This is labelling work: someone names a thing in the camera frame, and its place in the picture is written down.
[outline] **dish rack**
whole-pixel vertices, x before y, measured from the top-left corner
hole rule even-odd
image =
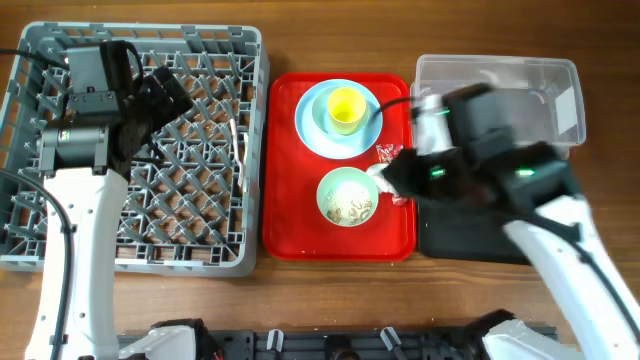
[[[245,276],[258,242],[260,159],[269,60],[248,26],[54,23],[28,25],[18,49],[63,62],[65,49],[126,40],[145,73],[166,65],[191,94],[191,110],[153,135],[161,165],[134,162],[116,239],[116,271],[162,275]],[[16,57],[0,111],[0,165],[39,179],[37,134],[62,109],[69,73]],[[230,116],[238,120],[238,186]],[[144,147],[139,156],[149,157]],[[44,265],[46,207],[32,189],[2,181],[0,266]]]

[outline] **green light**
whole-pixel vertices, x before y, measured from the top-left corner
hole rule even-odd
[[[533,171],[533,169],[519,169],[516,171],[516,174],[520,177],[528,177],[528,176],[532,176],[533,174],[535,174],[536,172]]]
[[[431,177],[440,177],[446,174],[443,168],[435,168],[431,170]]]

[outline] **clear plastic container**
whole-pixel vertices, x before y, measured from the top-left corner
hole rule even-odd
[[[511,56],[422,55],[413,96],[444,95],[477,83],[497,89],[504,119],[516,141],[547,141],[561,150],[586,137],[584,104],[576,66],[570,60]]]

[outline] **blue plate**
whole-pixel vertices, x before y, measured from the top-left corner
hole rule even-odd
[[[333,130],[327,109],[329,95],[338,87],[352,87],[360,91],[367,100],[365,118],[356,132],[340,135]],[[296,107],[296,131],[300,140],[314,153],[329,159],[349,159],[367,151],[380,136],[382,114],[370,119],[371,113],[380,103],[366,87],[350,80],[327,80],[309,89]]]

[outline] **plastic tray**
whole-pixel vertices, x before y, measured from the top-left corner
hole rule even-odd
[[[260,153],[269,60],[260,32],[246,26],[88,24],[28,25],[18,48],[63,61],[74,44],[127,40],[145,72],[171,71],[195,105],[153,135],[164,164],[134,163],[121,213],[116,270],[164,275],[244,276],[256,261]],[[0,114],[0,165],[38,177],[36,135],[61,109],[69,74],[16,57]],[[245,191],[230,149],[229,114],[239,119]],[[151,156],[148,149],[143,149]],[[34,271],[44,263],[44,201],[4,182],[0,190],[0,266]]]
[[[298,137],[294,114],[298,100],[313,85],[328,79],[347,79],[366,86],[382,104],[407,96],[401,78],[389,74],[292,73],[271,86],[264,189],[263,243],[275,257],[286,260],[399,261],[416,244],[416,210],[411,201],[402,207],[382,194],[369,221],[353,228],[331,224],[316,204],[322,177],[342,166],[366,170],[378,163],[375,146],[346,160],[331,160],[309,150]],[[384,112],[377,144],[410,147],[409,104]]]
[[[547,141],[559,149],[587,137],[578,70],[570,60],[517,56],[422,55],[414,96],[444,95],[488,83],[513,126],[516,141]]]

